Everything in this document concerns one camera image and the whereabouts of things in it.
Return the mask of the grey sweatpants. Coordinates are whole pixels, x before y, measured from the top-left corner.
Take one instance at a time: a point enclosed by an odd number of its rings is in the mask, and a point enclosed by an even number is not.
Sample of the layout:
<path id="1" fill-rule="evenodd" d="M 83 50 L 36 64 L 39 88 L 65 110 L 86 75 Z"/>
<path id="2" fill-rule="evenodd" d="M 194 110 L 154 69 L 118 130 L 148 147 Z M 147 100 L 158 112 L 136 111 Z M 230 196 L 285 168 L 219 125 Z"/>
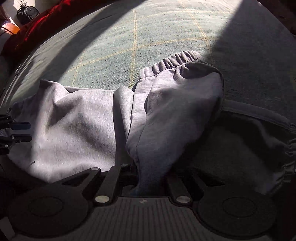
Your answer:
<path id="1" fill-rule="evenodd" d="M 295 125 L 250 104 L 225 100 L 224 79 L 195 51 L 144 68 L 133 89 L 84 89 L 40 80 L 12 99 L 29 143 L 9 158 L 51 183 L 92 167 L 134 163 L 137 195 L 173 166 L 189 165 L 261 194 L 295 177 Z"/>

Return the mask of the brown wooden headboard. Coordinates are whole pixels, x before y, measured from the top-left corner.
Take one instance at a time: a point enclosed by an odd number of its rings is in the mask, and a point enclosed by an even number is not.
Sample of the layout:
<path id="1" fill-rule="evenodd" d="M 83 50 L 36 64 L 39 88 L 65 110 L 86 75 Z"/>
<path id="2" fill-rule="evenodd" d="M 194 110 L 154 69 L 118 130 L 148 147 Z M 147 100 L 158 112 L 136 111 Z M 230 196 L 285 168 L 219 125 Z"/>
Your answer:
<path id="1" fill-rule="evenodd" d="M 11 35 L 15 35 L 19 32 L 20 28 L 14 24 L 10 18 L 1 14 L 1 30 L 8 32 Z"/>

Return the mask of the green plaid bed blanket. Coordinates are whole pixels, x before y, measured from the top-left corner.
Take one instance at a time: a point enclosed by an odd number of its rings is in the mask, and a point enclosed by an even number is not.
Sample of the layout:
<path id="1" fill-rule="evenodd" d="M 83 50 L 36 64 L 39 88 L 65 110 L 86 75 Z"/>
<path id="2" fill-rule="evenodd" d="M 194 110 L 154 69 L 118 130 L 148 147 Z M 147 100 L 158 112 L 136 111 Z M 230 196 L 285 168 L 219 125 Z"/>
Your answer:
<path id="1" fill-rule="evenodd" d="M 193 50 L 217 67 L 225 97 L 295 120 L 295 37 L 258 1 L 116 1 L 56 30 L 53 16 L 6 42 L 1 110 L 41 79 L 115 90 Z"/>

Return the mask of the black backpack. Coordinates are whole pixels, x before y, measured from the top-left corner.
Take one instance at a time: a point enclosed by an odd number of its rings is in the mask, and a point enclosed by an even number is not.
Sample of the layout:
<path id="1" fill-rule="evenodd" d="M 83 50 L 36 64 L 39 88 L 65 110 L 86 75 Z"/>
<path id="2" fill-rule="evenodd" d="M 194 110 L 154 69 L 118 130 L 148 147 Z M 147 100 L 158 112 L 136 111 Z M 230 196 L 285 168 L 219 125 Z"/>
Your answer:
<path id="1" fill-rule="evenodd" d="M 20 2 L 20 8 L 16 12 L 16 18 L 21 25 L 30 23 L 40 12 L 34 6 L 28 6 L 25 1 Z"/>

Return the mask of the red duvet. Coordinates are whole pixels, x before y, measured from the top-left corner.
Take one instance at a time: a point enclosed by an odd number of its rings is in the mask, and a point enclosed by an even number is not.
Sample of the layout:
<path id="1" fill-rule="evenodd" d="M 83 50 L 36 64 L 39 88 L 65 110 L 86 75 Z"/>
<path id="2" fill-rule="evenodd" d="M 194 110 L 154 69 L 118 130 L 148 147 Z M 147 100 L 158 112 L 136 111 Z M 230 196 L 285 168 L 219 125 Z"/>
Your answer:
<path id="1" fill-rule="evenodd" d="M 1 55 L 7 58 L 23 58 L 39 44 L 68 27 L 101 5 L 101 1 L 59 1 L 50 9 L 39 14 L 8 38 Z"/>

